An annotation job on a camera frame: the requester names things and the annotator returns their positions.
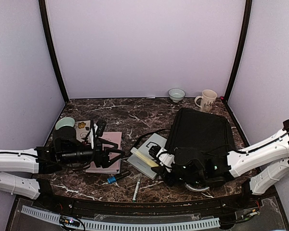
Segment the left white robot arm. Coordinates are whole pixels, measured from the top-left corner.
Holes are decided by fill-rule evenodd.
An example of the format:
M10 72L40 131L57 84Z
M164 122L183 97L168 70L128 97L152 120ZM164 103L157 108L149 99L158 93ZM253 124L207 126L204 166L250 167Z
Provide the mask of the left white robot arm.
M52 187L45 179L27 179L15 172L52 174L63 169L100 173L119 172L121 132L105 132L106 122L99 119L76 122L71 117L57 121L52 142L27 150L0 150L0 191L39 201L48 210L58 206Z

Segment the yellow highlighter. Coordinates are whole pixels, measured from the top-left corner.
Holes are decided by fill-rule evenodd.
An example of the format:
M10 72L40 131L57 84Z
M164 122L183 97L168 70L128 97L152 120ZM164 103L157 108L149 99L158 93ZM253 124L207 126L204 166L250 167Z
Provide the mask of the yellow highlighter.
M142 152L140 152L137 148L133 147L131 149L131 153L141 159L143 162L145 162L150 167L158 167L158 164L148 158L146 155L144 155Z

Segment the black student bag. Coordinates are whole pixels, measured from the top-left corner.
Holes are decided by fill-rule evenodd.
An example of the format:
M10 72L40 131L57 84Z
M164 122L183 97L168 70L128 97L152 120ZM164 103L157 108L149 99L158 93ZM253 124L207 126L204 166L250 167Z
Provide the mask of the black student bag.
M194 147L211 150L229 145L228 153L235 148L231 125L223 116L211 115L190 108L181 108L169 130L164 149L173 151L176 147ZM217 187L194 187L183 183L192 191L207 191Z

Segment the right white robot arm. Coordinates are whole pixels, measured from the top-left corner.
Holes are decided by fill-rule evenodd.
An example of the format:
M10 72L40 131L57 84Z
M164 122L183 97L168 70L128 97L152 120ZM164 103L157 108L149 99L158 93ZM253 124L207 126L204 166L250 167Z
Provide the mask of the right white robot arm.
M148 152L157 164L152 170L167 185L183 184L197 193L221 187L254 168L267 165L242 186L243 193L237 197L236 205L246 209L254 202L255 195L265 193L289 173L289 119L271 137L239 150L225 143L213 148L186 145L173 150L153 145Z

